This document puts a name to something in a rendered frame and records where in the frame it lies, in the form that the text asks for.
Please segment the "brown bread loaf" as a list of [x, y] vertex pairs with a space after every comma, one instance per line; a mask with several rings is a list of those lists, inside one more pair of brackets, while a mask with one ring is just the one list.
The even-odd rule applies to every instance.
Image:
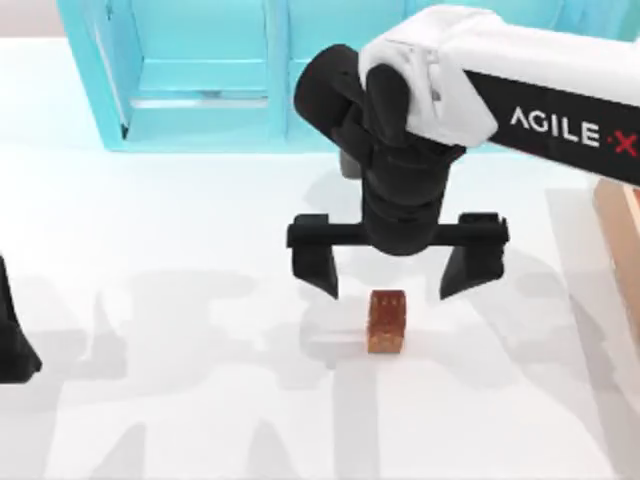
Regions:
[[372, 290], [367, 321], [369, 354], [399, 354], [404, 346], [407, 323], [403, 290]]

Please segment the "salmon-coloured shallow box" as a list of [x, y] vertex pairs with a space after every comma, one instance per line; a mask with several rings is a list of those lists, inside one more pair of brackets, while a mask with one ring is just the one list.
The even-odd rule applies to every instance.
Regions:
[[630, 323], [640, 331], [640, 187], [599, 180], [593, 202]]

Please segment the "light blue rack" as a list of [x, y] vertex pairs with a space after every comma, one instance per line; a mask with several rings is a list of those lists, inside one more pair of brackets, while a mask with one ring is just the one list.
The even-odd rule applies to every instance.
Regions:
[[56, 0], [102, 143], [121, 152], [314, 152], [294, 85], [414, 0]]

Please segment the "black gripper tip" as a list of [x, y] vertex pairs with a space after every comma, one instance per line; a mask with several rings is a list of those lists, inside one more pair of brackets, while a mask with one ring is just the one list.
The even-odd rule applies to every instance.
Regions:
[[27, 383], [42, 365], [18, 321], [6, 264], [0, 255], [0, 385]]

